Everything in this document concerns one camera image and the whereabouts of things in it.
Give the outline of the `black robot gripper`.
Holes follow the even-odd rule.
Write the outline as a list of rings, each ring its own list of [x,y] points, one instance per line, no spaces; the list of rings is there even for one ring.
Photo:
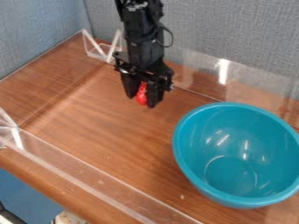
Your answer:
[[[155,41],[128,42],[127,51],[114,52],[114,58],[127,97],[136,96],[139,86],[146,82],[147,106],[152,109],[174,84],[174,70],[164,64],[164,48]]]

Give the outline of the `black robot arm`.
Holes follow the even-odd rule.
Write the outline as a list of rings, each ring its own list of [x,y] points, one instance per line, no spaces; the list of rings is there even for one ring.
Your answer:
[[[164,64],[164,32],[174,33],[160,22],[164,15],[162,0],[115,0],[124,24],[127,51],[114,52],[115,69],[126,95],[152,109],[174,89],[174,70]]]

